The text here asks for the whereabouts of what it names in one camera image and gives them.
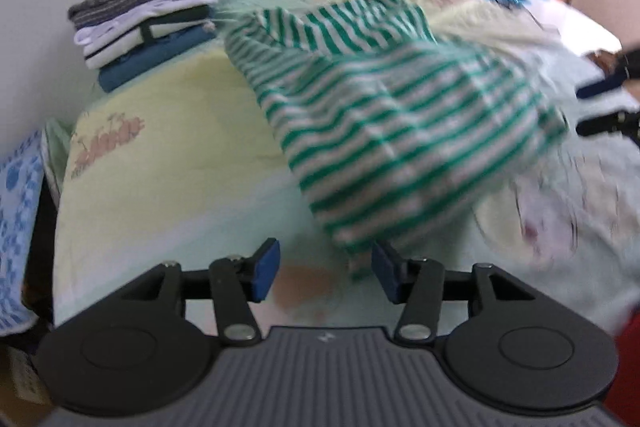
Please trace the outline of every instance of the stack of folded clothes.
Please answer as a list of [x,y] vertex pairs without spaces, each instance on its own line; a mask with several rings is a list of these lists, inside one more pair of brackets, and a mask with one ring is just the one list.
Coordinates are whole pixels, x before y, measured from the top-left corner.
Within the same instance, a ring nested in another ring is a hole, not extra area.
[[68,10],[105,92],[215,36],[217,0],[85,0]]

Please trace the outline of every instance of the blue and white fabric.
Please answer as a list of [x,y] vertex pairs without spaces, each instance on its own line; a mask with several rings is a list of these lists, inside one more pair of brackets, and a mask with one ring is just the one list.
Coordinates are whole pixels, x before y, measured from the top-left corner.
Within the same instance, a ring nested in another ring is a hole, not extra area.
[[0,337],[22,333],[38,320],[21,295],[43,172],[40,131],[0,163]]

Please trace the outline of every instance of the white folded garment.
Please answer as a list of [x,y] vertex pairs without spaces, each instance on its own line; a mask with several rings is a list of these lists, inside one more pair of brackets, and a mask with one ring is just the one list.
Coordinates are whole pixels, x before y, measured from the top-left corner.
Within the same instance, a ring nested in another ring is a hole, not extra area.
[[[149,31],[153,38],[158,39],[164,37],[170,33],[174,33],[191,26],[197,26],[205,23],[209,19],[201,19],[198,21],[178,22],[171,24],[156,24],[149,25]],[[114,41],[109,46],[103,48],[99,53],[92,55],[86,60],[86,65],[90,70],[97,70],[103,66],[106,66],[110,62],[113,62],[116,58],[122,57],[122,55],[129,53],[133,48],[143,44],[145,40],[142,37],[142,31],[137,26],[131,31],[125,33],[119,39]]]
[[132,8],[115,19],[78,30],[74,36],[74,42],[78,46],[84,46],[83,52],[86,57],[113,42],[146,19],[215,2],[217,0],[152,0]]

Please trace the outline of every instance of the black circular disc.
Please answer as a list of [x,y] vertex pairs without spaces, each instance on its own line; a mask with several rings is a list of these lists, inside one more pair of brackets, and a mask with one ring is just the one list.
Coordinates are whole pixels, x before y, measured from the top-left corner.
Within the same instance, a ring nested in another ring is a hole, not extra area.
[[171,403],[207,371],[211,343],[153,302],[111,301],[47,335],[37,368],[55,402],[95,415],[131,415]]
[[618,367],[604,331],[560,308],[500,302],[446,340],[447,365],[475,393],[529,410],[577,407],[599,397]]

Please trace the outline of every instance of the green and white striped shirt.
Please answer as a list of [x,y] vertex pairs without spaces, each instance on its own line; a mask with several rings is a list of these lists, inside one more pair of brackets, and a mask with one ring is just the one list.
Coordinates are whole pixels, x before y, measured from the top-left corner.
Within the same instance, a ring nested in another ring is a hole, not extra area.
[[436,42],[406,0],[263,10],[225,45],[314,215],[352,255],[419,241],[566,130],[515,64]]

